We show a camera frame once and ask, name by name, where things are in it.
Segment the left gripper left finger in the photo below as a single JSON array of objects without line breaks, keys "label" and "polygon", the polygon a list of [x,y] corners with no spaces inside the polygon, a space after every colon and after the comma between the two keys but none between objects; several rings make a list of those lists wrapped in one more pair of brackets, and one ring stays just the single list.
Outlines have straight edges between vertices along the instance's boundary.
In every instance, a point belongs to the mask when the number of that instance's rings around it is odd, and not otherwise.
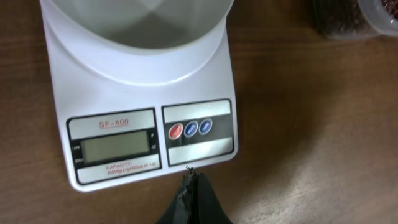
[{"label": "left gripper left finger", "polygon": [[197,194],[197,173],[192,167],[187,167],[187,170],[188,173],[184,175],[174,199],[156,224],[189,224],[192,222]]}]

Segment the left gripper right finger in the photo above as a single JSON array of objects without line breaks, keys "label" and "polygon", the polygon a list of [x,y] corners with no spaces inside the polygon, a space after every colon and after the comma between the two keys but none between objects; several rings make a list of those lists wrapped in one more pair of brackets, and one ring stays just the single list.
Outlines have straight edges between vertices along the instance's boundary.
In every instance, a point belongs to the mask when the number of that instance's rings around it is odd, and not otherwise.
[{"label": "left gripper right finger", "polygon": [[232,224],[205,174],[194,181],[195,191],[189,224]]}]

